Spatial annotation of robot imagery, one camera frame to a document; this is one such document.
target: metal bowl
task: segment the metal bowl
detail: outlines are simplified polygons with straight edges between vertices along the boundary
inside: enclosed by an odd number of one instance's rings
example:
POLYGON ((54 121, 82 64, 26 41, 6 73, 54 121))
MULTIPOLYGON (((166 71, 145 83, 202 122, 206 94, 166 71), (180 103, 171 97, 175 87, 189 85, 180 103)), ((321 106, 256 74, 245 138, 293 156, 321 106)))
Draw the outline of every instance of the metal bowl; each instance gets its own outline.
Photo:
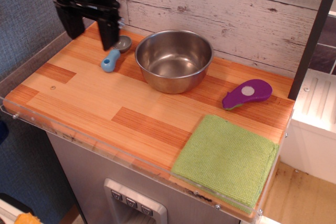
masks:
POLYGON ((144 38, 135 50, 135 59, 151 87, 178 94, 200 84, 213 60, 213 49, 196 33, 166 30, 144 38))

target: button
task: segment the button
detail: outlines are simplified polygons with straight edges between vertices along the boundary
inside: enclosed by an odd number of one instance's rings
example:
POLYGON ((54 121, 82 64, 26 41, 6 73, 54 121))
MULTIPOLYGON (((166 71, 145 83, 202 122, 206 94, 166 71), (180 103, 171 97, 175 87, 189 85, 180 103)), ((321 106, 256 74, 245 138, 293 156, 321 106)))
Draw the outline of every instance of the button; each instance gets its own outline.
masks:
POLYGON ((138 208, 138 204, 137 204, 133 199, 126 198, 126 203, 127 203, 127 205, 129 205, 130 207, 138 208))
POLYGON ((145 215, 153 216, 153 211, 150 208, 148 208, 148 207, 145 207, 145 206, 141 205, 141 211, 145 215))
POLYGON ((122 201, 122 195, 120 193, 117 193, 116 191, 113 191, 113 190, 111 190, 111 192, 112 192, 112 196, 115 199, 122 201))

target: green dish towel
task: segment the green dish towel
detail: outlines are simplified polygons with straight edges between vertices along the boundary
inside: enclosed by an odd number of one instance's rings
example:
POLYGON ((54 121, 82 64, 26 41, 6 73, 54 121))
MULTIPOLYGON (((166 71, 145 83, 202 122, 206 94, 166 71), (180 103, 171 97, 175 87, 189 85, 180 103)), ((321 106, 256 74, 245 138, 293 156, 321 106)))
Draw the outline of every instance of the green dish towel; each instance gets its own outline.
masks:
POLYGON ((262 136, 207 115, 182 149, 172 172, 254 208, 278 149, 279 145, 262 136))

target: clear plastic edge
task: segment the clear plastic edge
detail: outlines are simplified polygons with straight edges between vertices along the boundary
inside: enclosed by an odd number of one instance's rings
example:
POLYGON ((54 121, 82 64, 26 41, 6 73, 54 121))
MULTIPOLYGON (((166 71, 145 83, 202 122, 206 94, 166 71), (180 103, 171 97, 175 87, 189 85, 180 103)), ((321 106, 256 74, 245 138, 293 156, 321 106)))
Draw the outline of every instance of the clear plastic edge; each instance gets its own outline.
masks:
MULTIPOLYGON (((67 141, 73 142, 76 145, 79 145, 83 148, 86 148, 90 151, 93 151, 97 153, 100 156, 103 156, 111 161, 114 161, 126 168, 132 169, 138 173, 141 173, 142 175, 149 177, 153 180, 157 180, 160 183, 163 183, 167 186, 173 187, 174 189, 177 189, 179 191, 182 191, 184 193, 187 193, 196 199, 213 206, 215 209, 225 212, 226 214, 229 214, 237 219, 240 219, 246 223, 251 224, 258 224, 260 222, 260 219, 263 215, 261 208, 259 207, 262 202, 265 200, 265 194, 261 194, 261 197, 259 198, 259 201, 255 208, 250 208, 248 206, 245 206, 244 204, 237 202, 225 195, 222 195, 216 191, 213 191, 209 188, 206 188, 202 185, 199 185, 191 180, 188 180, 184 177, 181 177, 169 170, 166 170, 162 167, 159 167, 155 164, 152 164, 146 160, 143 160, 139 157, 136 157, 132 154, 129 154, 121 149, 118 149, 112 145, 109 145, 99 139, 96 139, 92 136, 89 136, 83 132, 79 132, 75 129, 72 129, 71 127, 67 125, 63 125, 51 118, 48 118, 44 115, 41 115, 35 111, 31 111, 27 108, 24 108, 20 106, 19 104, 16 104, 12 101, 9 101, 8 99, 4 97, 0 97, 1 99, 1 111, 12 116, 13 119, 20 119, 26 123, 29 123, 33 126, 36 126, 46 132, 49 132, 51 134, 54 134, 56 136, 59 136, 67 141), (5 108, 4 102, 11 103, 13 106, 16 106, 19 108, 20 111, 8 111, 5 108), (184 187, 183 184, 181 186, 181 183, 176 182, 176 179, 170 180, 167 179, 167 177, 174 177, 182 182, 185 182, 192 186, 193 189, 190 189, 188 187, 184 187), (215 198, 207 198, 207 196, 204 196, 203 194, 212 195, 215 198), (245 213, 243 212, 241 214, 237 214, 237 209, 245 209, 245 213)), ((271 172, 275 168, 275 163, 273 164, 273 167, 271 169, 271 172)), ((267 189, 269 186, 269 183, 271 181, 271 177, 268 177, 265 185, 264 190, 267 189)))

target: blue handle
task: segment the blue handle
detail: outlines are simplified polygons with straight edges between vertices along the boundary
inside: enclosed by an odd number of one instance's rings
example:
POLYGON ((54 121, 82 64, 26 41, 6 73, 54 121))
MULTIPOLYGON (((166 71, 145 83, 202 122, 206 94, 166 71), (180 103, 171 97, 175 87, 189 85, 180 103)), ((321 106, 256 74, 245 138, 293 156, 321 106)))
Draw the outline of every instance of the blue handle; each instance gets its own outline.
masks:
POLYGON ((117 49, 112 49, 109 55, 107 55, 106 58, 104 58, 101 62, 101 68, 107 73, 112 72, 116 67, 116 61, 119 59, 119 57, 120 51, 117 49))

